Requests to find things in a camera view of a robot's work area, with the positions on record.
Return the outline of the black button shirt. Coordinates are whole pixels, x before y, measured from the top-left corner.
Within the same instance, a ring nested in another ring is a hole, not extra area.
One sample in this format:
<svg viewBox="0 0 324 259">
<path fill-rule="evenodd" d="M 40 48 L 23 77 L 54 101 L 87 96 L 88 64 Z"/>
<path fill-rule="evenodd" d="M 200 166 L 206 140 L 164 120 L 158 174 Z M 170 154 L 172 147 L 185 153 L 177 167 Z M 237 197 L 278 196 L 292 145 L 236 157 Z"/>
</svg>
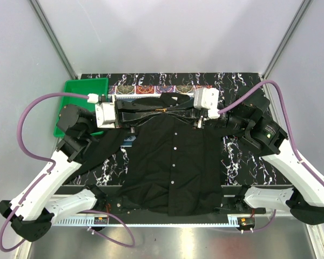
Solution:
<svg viewBox="0 0 324 259">
<path fill-rule="evenodd" d="M 163 93 L 132 102 L 168 108 L 193 106 L 194 100 L 186 94 Z M 135 127 L 138 133 L 127 153 L 127 174 L 118 194 L 169 216 L 210 213 L 222 200 L 222 140 L 243 136 L 247 126 L 247 119 L 230 115 L 225 128 L 195 128 L 162 112 Z"/>
</svg>

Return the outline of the gold brooch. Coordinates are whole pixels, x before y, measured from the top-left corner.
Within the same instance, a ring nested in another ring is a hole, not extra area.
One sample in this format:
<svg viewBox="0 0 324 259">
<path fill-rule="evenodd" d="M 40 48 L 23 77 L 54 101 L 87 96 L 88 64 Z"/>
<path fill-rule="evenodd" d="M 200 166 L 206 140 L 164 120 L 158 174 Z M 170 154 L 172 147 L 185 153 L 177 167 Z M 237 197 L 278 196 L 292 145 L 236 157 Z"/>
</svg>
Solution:
<svg viewBox="0 0 324 259">
<path fill-rule="evenodd" d="M 166 108 L 161 108 L 161 109 L 156 109 L 154 111 L 156 111 L 156 112 L 167 112 L 167 109 Z"/>
</svg>

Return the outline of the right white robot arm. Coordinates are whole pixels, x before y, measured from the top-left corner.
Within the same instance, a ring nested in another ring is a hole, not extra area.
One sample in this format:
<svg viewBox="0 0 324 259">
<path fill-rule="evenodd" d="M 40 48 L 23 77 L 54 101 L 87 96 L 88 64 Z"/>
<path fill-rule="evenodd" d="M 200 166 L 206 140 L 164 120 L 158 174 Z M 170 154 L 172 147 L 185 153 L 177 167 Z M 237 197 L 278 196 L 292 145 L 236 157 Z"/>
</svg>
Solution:
<svg viewBox="0 0 324 259">
<path fill-rule="evenodd" d="M 299 221 L 324 223 L 324 176 L 299 154 L 292 131 L 283 129 L 266 113 L 270 104 L 260 87 L 243 89 L 237 100 L 217 107 L 219 92 L 199 88 L 193 98 L 179 93 L 163 93 L 162 111 L 193 124 L 192 130 L 178 129 L 173 138 L 170 204 L 174 215 L 190 214 L 216 207 L 213 141 L 206 141 L 210 128 L 223 127 L 236 135 L 254 154 L 280 171 L 291 183 L 287 189 L 242 186 L 229 201 L 229 208 L 246 214 L 256 208 L 289 211 Z"/>
</svg>

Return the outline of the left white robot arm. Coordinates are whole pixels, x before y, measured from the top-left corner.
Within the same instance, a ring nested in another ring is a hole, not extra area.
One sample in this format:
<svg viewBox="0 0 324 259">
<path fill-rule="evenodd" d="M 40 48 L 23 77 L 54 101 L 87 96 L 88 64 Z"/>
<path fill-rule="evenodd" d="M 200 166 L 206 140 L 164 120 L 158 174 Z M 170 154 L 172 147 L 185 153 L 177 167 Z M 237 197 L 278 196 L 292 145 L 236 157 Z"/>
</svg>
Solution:
<svg viewBox="0 0 324 259">
<path fill-rule="evenodd" d="M 138 208 L 127 198 L 105 193 L 95 185 L 50 201 L 62 184 L 97 167 L 116 152 L 125 138 L 138 133 L 133 125 L 125 126 L 119 117 L 122 109 L 133 111 L 133 103 L 116 100 L 107 103 L 104 96 L 93 93 L 82 95 L 82 99 L 93 104 L 95 111 L 71 104 L 62 108 L 57 126 L 65 135 L 46 159 L 46 166 L 18 196 L 0 202 L 4 225 L 10 226 L 23 241 L 39 240 L 53 225 L 77 213 L 116 218 Z"/>
</svg>

